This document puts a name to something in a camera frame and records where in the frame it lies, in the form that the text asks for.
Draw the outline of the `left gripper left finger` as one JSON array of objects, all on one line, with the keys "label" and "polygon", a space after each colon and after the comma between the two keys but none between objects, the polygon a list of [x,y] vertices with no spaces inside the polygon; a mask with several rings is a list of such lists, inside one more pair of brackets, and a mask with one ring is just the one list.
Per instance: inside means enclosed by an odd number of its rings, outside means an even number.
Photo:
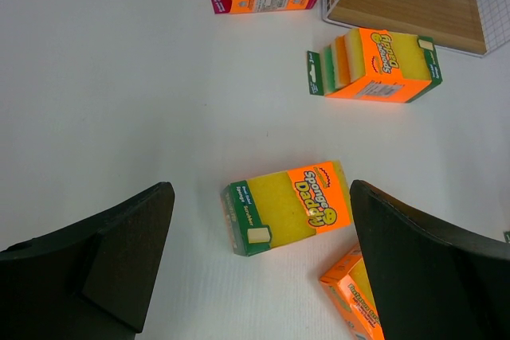
[{"label": "left gripper left finger", "polygon": [[3,339],[133,339],[175,203],[169,182],[1,252]]}]

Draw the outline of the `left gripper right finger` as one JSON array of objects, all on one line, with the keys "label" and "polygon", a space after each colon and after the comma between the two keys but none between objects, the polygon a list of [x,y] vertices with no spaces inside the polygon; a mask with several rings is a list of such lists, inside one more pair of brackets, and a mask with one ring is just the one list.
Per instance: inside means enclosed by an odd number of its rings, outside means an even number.
[{"label": "left gripper right finger", "polygon": [[386,339],[507,339],[509,245],[350,188],[355,229]]}]

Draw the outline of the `orange green sponge pack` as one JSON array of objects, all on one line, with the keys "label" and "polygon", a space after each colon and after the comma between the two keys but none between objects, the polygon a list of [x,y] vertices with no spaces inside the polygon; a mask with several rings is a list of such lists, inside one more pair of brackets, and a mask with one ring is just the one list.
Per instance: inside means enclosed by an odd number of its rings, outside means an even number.
[{"label": "orange green sponge pack", "polygon": [[313,96],[408,104],[443,81],[432,38],[385,29],[351,29],[306,64]]}]

